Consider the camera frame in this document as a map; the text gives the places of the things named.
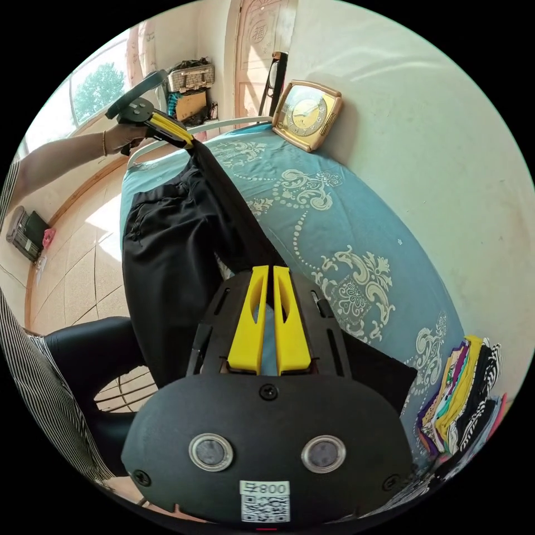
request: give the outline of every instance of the tiled floor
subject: tiled floor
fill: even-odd
[[[59,219],[44,268],[31,295],[31,330],[48,334],[67,325],[128,316],[121,271],[121,167],[101,180]],[[97,400],[102,410],[136,411],[156,390],[146,368],[118,378]]]

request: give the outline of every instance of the qr code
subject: qr code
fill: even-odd
[[[290,522],[289,496],[242,496],[243,522]]]

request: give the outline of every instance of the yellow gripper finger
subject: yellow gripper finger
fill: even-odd
[[[186,149],[191,148],[193,146],[191,144],[193,136],[187,130],[184,130],[183,128],[179,127],[177,124],[175,124],[173,121],[171,121],[164,115],[154,113],[149,119],[149,122],[157,127],[167,130],[170,134],[175,135],[177,138],[183,139],[187,143],[187,145],[185,146]]]
[[[278,373],[308,369],[310,352],[287,267],[274,266],[273,287]]]
[[[251,281],[228,354],[228,365],[232,369],[260,374],[266,326],[268,277],[269,266],[252,268]],[[257,306],[258,317],[255,321],[254,313]]]

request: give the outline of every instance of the tree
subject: tree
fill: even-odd
[[[114,63],[99,65],[76,89],[74,111],[81,123],[116,101],[124,93],[124,73]]]

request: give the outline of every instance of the curtain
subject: curtain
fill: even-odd
[[[154,21],[140,22],[130,29],[127,41],[127,70],[130,88],[140,83],[156,67]]]

